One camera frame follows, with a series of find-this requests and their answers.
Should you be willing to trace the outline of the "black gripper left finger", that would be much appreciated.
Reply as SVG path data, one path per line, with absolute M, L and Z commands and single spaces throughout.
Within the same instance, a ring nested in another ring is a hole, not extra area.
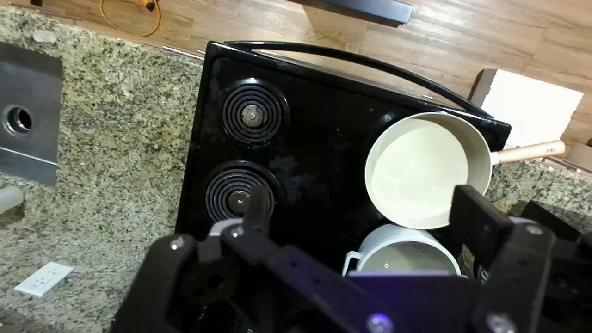
M 204 240 L 152 242 L 111 333 L 396 333 L 396 314 L 296 245 L 269 238 L 271 199 Z

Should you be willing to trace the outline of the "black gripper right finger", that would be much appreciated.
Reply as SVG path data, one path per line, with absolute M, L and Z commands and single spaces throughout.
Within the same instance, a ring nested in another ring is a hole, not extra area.
M 504 214 L 470 184 L 454 188 L 450 227 L 487 271 L 476 333 L 592 333 L 591 234 Z

